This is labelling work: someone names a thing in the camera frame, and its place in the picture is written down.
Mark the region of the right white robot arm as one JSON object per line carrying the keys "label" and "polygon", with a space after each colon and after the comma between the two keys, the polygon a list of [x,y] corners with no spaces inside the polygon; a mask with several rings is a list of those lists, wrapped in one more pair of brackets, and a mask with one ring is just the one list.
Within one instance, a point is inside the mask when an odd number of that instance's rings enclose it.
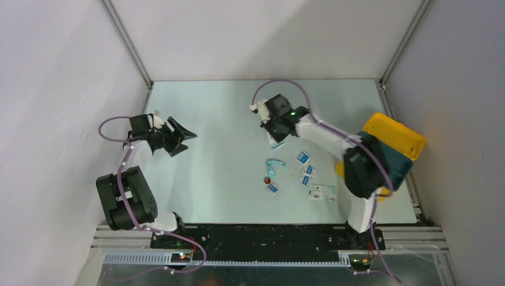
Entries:
{"label": "right white robot arm", "polygon": [[392,188],[389,164],[381,143],[373,135],[360,136],[343,131],[320,118],[309,108],[293,108],[281,94],[250,105],[260,116],[260,126],[280,143],[288,136],[308,140],[334,155],[344,165],[344,183],[350,197],[346,233],[350,247],[361,249],[370,241],[369,229],[375,221],[376,199],[381,188]]}

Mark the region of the teal gauze dressing packet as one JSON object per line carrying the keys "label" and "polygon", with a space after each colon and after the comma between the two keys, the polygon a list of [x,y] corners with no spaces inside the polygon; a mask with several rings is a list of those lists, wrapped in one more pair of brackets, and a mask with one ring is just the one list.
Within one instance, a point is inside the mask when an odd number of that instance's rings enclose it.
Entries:
{"label": "teal gauze dressing packet", "polygon": [[282,147],[283,145],[285,145],[285,142],[277,142],[271,135],[268,135],[268,139],[269,139],[269,144],[270,144],[270,148],[272,150],[275,150],[275,149],[278,149],[280,147]]}

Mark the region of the teal divided plastic tray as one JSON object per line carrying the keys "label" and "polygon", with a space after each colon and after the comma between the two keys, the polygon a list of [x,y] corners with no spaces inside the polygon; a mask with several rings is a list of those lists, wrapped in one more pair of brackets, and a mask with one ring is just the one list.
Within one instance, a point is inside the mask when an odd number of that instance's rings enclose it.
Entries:
{"label": "teal divided plastic tray", "polygon": [[413,161],[389,145],[378,141],[389,167],[389,178],[394,192],[398,191],[413,167]]}

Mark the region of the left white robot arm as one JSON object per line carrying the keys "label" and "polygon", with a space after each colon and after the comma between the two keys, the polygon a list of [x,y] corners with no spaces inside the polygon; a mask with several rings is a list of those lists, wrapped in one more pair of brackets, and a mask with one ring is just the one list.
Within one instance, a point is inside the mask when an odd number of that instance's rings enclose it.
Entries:
{"label": "left white robot arm", "polygon": [[165,235],[172,247],[181,248],[188,240],[185,224],[177,213],[158,208],[144,169],[156,151],[174,157],[186,151],[188,146],[184,142],[197,138],[197,134],[172,117],[162,120],[154,113],[128,116],[127,120],[130,130],[125,139],[110,138],[103,133],[103,127],[111,119],[104,120],[98,128],[101,138],[119,142],[123,147],[118,169],[96,179],[106,222],[113,231],[137,229]]}

